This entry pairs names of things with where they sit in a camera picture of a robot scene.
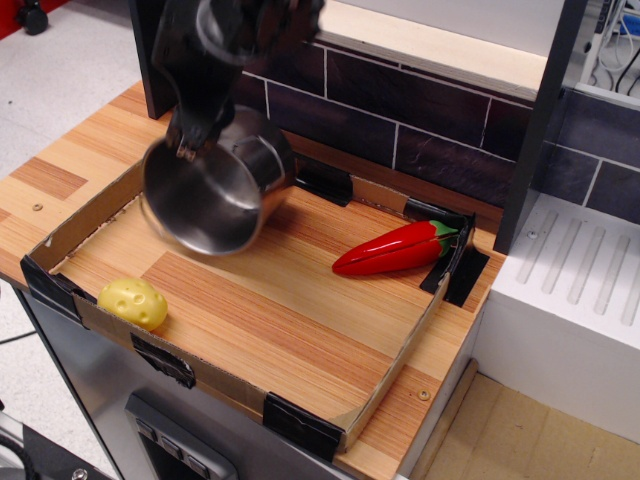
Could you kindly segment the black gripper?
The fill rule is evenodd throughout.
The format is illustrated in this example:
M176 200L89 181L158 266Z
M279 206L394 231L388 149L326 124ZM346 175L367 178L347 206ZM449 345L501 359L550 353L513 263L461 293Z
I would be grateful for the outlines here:
M235 115L242 70L319 31L323 1L168 1L152 62L178 100L164 143L179 159L211 150Z

